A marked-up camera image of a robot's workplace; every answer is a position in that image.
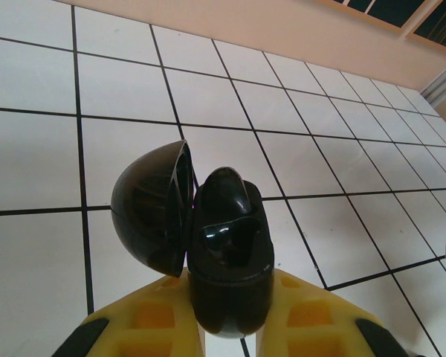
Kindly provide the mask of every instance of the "black plastic object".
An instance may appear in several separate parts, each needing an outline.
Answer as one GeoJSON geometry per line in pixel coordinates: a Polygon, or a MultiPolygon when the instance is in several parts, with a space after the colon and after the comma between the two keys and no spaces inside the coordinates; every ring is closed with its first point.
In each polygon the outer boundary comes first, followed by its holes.
{"type": "Polygon", "coordinates": [[[190,150],[185,141],[134,161],[114,186],[112,221],[120,241],[140,262],[179,277],[184,265],[186,218],[193,201],[190,150]]]}
{"type": "Polygon", "coordinates": [[[375,357],[410,357],[387,329],[364,318],[355,323],[375,357]]]}
{"type": "Polygon", "coordinates": [[[51,357],[86,357],[109,320],[97,318],[77,327],[51,357]]]}
{"type": "Polygon", "coordinates": [[[198,322],[221,337],[257,331],[271,307],[274,249],[261,196],[230,168],[214,171],[195,197],[188,248],[198,322]]]}
{"type": "Polygon", "coordinates": [[[234,169],[215,170],[193,201],[187,142],[168,144],[122,173],[111,210],[120,240],[148,267],[178,277],[187,251],[193,309],[208,332],[241,338],[264,324],[274,249],[261,195],[234,169]]]}

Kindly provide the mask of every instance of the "black grout line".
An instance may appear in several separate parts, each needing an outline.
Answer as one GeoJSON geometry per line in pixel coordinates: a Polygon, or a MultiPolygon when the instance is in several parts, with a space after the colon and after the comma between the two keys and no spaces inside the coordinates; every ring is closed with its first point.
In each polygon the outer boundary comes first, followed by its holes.
{"type": "MultiPolygon", "coordinates": [[[[351,196],[366,196],[366,195],[383,195],[392,193],[409,193],[409,192],[436,192],[446,191],[446,188],[433,189],[415,189],[415,190],[397,190],[397,191],[371,191],[371,192],[354,192],[354,193],[322,193],[318,195],[302,195],[302,196],[269,196],[263,197],[265,201],[282,201],[292,199],[319,199],[328,197],[351,197],[351,196]]],[[[87,206],[87,207],[57,207],[57,208],[31,208],[23,210],[0,210],[0,216],[20,216],[26,214],[40,214],[40,213],[66,213],[66,212],[80,212],[86,210],[88,212],[94,210],[111,210],[109,205],[87,206]]]]}
{"type": "Polygon", "coordinates": [[[86,199],[86,183],[84,170],[84,146],[83,146],[83,120],[81,118],[81,96],[80,96],[80,76],[77,58],[77,34],[76,34],[76,16],[74,6],[71,6],[71,26],[73,32],[73,59],[74,59],[74,85],[76,91],[76,122],[77,122],[77,146],[80,167],[80,190],[81,190],[81,206],[83,208],[81,217],[83,221],[83,250],[84,250],[84,269],[86,283],[86,299],[88,305],[88,314],[94,312],[94,297],[91,273],[91,249],[89,245],[89,225],[87,199],[86,199]]]}
{"type": "Polygon", "coordinates": [[[172,91],[170,90],[170,84],[169,84],[169,80],[167,78],[167,73],[165,72],[164,63],[162,62],[161,52],[158,49],[158,44],[157,44],[157,39],[155,38],[154,28],[152,25],[149,25],[149,27],[150,27],[150,33],[152,34],[152,39],[154,40],[155,50],[157,51],[158,61],[161,64],[162,75],[164,76],[165,86],[167,87],[167,92],[169,93],[169,98],[170,98],[170,103],[172,104],[173,114],[175,116],[175,121],[177,122],[177,125],[178,125],[178,131],[180,132],[181,139],[184,140],[185,139],[184,131],[181,128],[180,119],[178,118],[177,107],[175,106],[175,101],[173,100],[172,91]]]}
{"type": "Polygon", "coordinates": [[[184,68],[176,68],[176,67],[169,67],[166,65],[162,65],[165,69],[169,69],[171,71],[178,71],[178,72],[185,72],[185,73],[191,73],[191,74],[200,74],[202,76],[207,76],[207,77],[213,77],[213,78],[220,78],[222,80],[229,80],[228,77],[226,76],[221,76],[219,74],[211,74],[211,73],[205,73],[205,72],[198,72],[198,71],[192,71],[190,69],[184,69],[184,68]]]}
{"type": "Polygon", "coordinates": [[[54,47],[54,46],[48,46],[48,45],[40,45],[39,43],[33,43],[28,41],[20,41],[18,39],[8,39],[6,37],[0,37],[0,41],[6,41],[6,42],[14,42],[19,43],[21,45],[29,45],[33,47],[41,47],[41,48],[48,48],[51,50],[58,50],[58,51],[64,51],[64,52],[72,52],[73,50],[69,50],[67,48],[61,48],[61,47],[54,47]]]}
{"type": "Polygon", "coordinates": [[[0,112],[22,113],[22,114],[38,114],[38,115],[54,115],[57,117],[76,117],[76,114],[59,113],[59,112],[44,112],[39,110],[14,109],[14,108],[0,108],[0,112]]]}
{"type": "Polygon", "coordinates": [[[85,119],[99,119],[99,120],[114,120],[114,121],[128,121],[132,123],[146,123],[146,124],[161,124],[161,125],[173,125],[177,126],[176,121],[156,121],[147,119],[133,119],[133,118],[119,118],[119,117],[105,117],[102,115],[81,115],[81,118],[85,119]]]}
{"type": "Polygon", "coordinates": [[[21,216],[26,214],[80,212],[81,207],[32,208],[27,210],[0,210],[0,216],[21,216]]]}
{"type": "Polygon", "coordinates": [[[106,56],[103,54],[92,54],[91,52],[85,52],[85,51],[78,51],[77,54],[83,54],[83,55],[91,56],[91,57],[104,58],[106,60],[117,60],[120,62],[134,63],[136,65],[149,65],[151,67],[157,67],[157,68],[162,67],[161,65],[156,65],[154,63],[134,61],[133,59],[117,58],[117,57],[112,57],[112,56],[106,56]]]}
{"type": "Polygon", "coordinates": [[[87,207],[86,210],[88,212],[93,211],[93,210],[111,210],[111,206],[110,205],[90,206],[90,207],[87,207]]]}
{"type": "Polygon", "coordinates": [[[245,354],[245,357],[251,357],[250,352],[248,351],[248,346],[246,345],[246,340],[244,338],[242,338],[239,340],[239,342],[241,342],[241,347],[243,349],[243,353],[245,354]]]}
{"type": "MultiPolygon", "coordinates": [[[[76,117],[76,114],[71,113],[59,113],[59,112],[44,112],[37,110],[27,110],[27,109],[13,109],[13,108],[0,108],[0,112],[14,112],[23,114],[35,114],[35,115],[53,115],[61,117],[76,117]]],[[[420,147],[442,147],[443,145],[432,145],[432,144],[419,144],[419,143],[405,143],[402,141],[386,141],[378,139],[367,139],[367,138],[350,138],[345,136],[336,135],[324,135],[324,134],[309,134],[305,132],[285,132],[279,130],[268,130],[268,129],[251,129],[237,126],[220,126],[220,125],[210,125],[210,124],[197,124],[197,123],[180,123],[173,121],[159,121],[159,120],[148,120],[148,119],[135,119],[135,118],[123,118],[123,117],[108,117],[105,115],[84,115],[81,114],[81,118],[89,119],[101,119],[101,120],[115,120],[115,121],[128,121],[135,123],[150,123],[150,124],[162,124],[162,125],[180,125],[180,126],[194,126],[199,128],[209,128],[209,129],[224,129],[224,130],[242,130],[242,131],[254,131],[254,132],[268,132],[273,134],[285,134],[285,135],[299,135],[299,136],[312,136],[315,138],[332,138],[332,139],[345,139],[345,140],[358,140],[358,141],[372,141],[376,143],[387,143],[387,144],[403,144],[403,145],[415,145],[420,147]]]]}
{"type": "Polygon", "coordinates": [[[422,260],[421,262],[411,263],[411,264],[408,264],[406,266],[400,266],[398,268],[394,268],[394,269],[390,269],[390,270],[386,270],[386,271],[381,271],[381,272],[379,272],[377,274],[367,275],[366,277],[360,277],[358,279],[346,281],[345,283],[340,283],[340,284],[329,286],[326,290],[328,290],[330,292],[333,292],[333,291],[338,290],[338,289],[346,288],[347,286],[353,286],[353,285],[356,285],[356,284],[359,284],[359,283],[364,283],[366,281],[377,279],[379,277],[386,277],[387,275],[398,273],[400,271],[416,268],[417,266],[423,266],[425,264],[438,262],[440,260],[443,260],[444,258],[446,258],[446,256],[442,255],[440,257],[434,257],[434,258],[422,260]]]}

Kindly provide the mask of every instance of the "white tiled floor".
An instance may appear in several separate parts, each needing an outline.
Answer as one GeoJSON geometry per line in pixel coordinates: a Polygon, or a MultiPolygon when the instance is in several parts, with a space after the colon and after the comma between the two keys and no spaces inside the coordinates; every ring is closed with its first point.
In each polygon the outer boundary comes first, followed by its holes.
{"type": "MultiPolygon", "coordinates": [[[[86,290],[99,309],[160,277],[120,244],[109,200],[181,134],[199,183],[231,166],[257,185],[277,268],[446,356],[446,123],[417,92],[74,11],[75,26],[68,5],[0,1],[0,356],[49,356],[86,290]]],[[[206,350],[244,356],[213,336],[206,350]]]]}

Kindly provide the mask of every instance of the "open black lid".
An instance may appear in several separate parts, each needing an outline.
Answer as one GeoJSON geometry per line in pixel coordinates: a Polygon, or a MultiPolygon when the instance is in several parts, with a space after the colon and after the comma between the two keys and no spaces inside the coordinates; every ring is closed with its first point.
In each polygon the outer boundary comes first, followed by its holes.
{"type": "Polygon", "coordinates": [[[192,159],[182,140],[145,154],[124,170],[112,192],[112,220],[137,260],[179,277],[192,204],[192,159]]]}

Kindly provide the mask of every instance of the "yellow plastic part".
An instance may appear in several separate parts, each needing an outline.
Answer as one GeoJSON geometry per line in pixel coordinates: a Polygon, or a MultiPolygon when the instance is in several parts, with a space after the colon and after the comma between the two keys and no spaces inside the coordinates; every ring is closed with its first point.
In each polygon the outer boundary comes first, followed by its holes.
{"type": "Polygon", "coordinates": [[[274,272],[274,298],[256,334],[258,357],[373,357],[356,318],[373,315],[284,271],[274,272]]]}
{"type": "Polygon", "coordinates": [[[163,277],[89,315],[109,324],[88,357],[203,357],[204,335],[190,303],[187,269],[163,277]]]}

